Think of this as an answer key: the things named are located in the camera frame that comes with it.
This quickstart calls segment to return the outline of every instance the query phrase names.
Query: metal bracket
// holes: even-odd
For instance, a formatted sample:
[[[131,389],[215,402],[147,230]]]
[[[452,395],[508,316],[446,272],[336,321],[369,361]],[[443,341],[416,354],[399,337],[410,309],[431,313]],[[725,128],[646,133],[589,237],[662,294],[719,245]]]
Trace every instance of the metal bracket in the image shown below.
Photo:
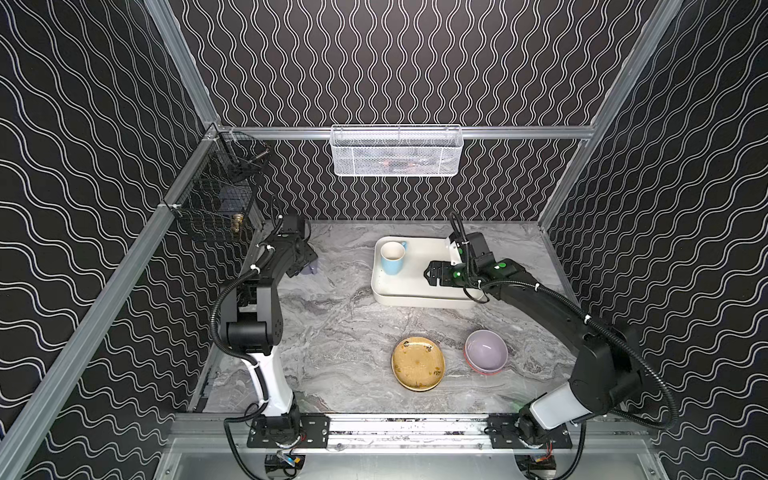
[[[267,417],[259,417],[248,434],[249,449],[279,449],[274,440],[275,433],[266,427]],[[324,449],[328,446],[328,428],[331,420],[322,413],[306,413],[301,415],[299,423],[301,432],[305,435],[303,441],[296,444],[297,449]]]
[[[508,415],[492,413],[488,415],[488,428],[485,432],[491,439],[491,447],[494,449],[530,449],[535,448],[532,445],[526,445],[520,440],[519,431],[515,424],[519,415],[510,413]],[[571,434],[565,425],[561,429],[554,429],[550,434],[550,441],[553,449],[570,449],[573,447]]]

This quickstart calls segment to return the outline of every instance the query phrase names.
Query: white tray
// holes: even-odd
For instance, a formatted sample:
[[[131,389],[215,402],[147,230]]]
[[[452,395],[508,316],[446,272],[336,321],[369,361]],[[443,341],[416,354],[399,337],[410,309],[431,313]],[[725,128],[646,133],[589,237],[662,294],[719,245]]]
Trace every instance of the white tray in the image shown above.
[[[387,275],[382,269],[381,248],[387,242],[408,244],[402,270],[397,275]],[[432,286],[424,278],[424,270],[429,262],[451,261],[444,238],[384,237],[376,242],[373,255],[371,289],[373,297],[382,305],[451,309],[468,309],[475,305],[464,294],[464,290],[453,286]],[[475,298],[482,298],[480,290],[468,291]]]

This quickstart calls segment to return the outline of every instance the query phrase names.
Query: marble tabletop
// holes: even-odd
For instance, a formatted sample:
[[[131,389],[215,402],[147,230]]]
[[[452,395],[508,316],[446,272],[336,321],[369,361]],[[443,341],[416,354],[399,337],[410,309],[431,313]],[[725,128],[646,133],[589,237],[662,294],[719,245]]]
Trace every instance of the marble tabletop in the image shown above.
[[[562,285],[533,223],[467,223],[497,259],[512,258],[544,285]],[[562,383],[575,358],[520,310],[495,299],[470,310],[383,306],[371,291],[373,248],[388,235],[447,237],[447,223],[314,223],[310,244],[318,272],[283,278],[278,286],[285,330],[283,368],[303,412],[516,412]],[[509,358],[494,376],[474,372],[463,357],[467,336],[490,329]],[[426,336],[445,356],[445,377],[428,392],[402,387],[392,374],[395,345]],[[205,412],[241,413],[256,400],[243,364],[225,356],[214,370]]]

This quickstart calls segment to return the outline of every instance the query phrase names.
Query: wavy patterned wallpaper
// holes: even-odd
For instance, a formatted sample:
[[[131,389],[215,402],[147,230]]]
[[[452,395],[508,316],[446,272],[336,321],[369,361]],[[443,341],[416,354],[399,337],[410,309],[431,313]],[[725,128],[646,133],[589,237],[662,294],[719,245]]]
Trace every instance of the wavy patterned wallpaper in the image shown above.
[[[327,141],[280,141],[257,203],[312,219],[537,220],[576,149],[576,140],[465,142],[454,177],[337,177]],[[247,148],[246,141],[238,141]]]
[[[551,228],[677,393],[673,480],[768,478],[767,104],[768,2],[686,1]],[[657,419],[654,393],[631,405]]]
[[[654,0],[171,0],[222,122],[584,125]]]
[[[153,477],[208,355],[210,305],[246,248],[171,228],[22,478]]]
[[[143,4],[0,17],[2,437],[202,130]]]

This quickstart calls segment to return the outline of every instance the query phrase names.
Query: blue mug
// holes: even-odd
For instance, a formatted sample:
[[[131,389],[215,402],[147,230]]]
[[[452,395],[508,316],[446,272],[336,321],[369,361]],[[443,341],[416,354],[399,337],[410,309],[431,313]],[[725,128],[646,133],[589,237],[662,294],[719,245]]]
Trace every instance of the blue mug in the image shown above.
[[[406,242],[384,243],[381,254],[384,273],[397,275],[402,270],[402,258],[406,255]]]

